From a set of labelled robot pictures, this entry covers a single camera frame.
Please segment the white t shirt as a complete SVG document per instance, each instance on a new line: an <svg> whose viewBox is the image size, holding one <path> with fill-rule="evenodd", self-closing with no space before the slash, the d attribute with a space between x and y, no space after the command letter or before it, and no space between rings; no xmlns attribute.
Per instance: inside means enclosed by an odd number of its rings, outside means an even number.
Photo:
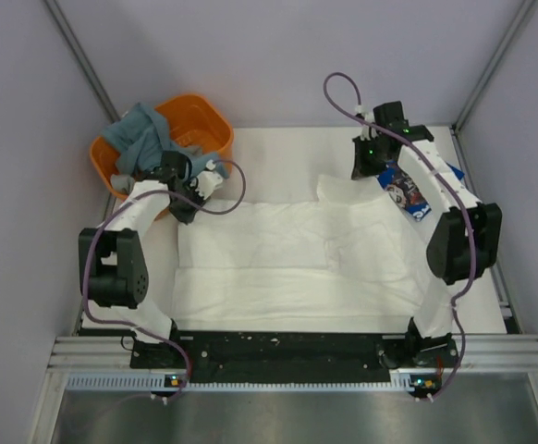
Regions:
<svg viewBox="0 0 538 444"><path fill-rule="evenodd" d="M170 313L192 328L406 325L434 285L422 239L375 179L321 176L302 203L213 199L177 241Z"/></svg>

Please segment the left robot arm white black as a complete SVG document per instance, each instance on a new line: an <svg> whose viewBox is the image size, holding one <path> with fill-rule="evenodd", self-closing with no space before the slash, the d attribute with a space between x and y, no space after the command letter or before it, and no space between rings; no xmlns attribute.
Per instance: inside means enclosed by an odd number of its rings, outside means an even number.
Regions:
<svg viewBox="0 0 538 444"><path fill-rule="evenodd" d="M197 192L192 173L193 163L186 155L163 153L161 165L134 185L109 221L79 234L85 317L97 326L134 331L138 339L152 343L151 356L166 367L180 361L183 346L171 337L173 321L148 296L142 239L166 211L183 224L194 220L205 198Z"/></svg>

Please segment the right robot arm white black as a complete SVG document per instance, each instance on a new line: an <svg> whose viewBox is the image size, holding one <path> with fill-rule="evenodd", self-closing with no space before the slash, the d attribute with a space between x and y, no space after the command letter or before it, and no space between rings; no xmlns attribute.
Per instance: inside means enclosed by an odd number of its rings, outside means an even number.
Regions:
<svg viewBox="0 0 538 444"><path fill-rule="evenodd" d="M432 366L459 355L451 330L459 325L458 300L465 288L496 262L502 212L483 203L462 184L462 174L443 160L434 135L423 125L412 126L399 101L378 105L372 112L357 105L355 116L366 121L354 138L354 180L377 178L397 206L413 220L431 216L433 234L426 242L422 264L440 290L427 290L407 327L402 344L385 342L379 351L389 369L407 364Z"/></svg>

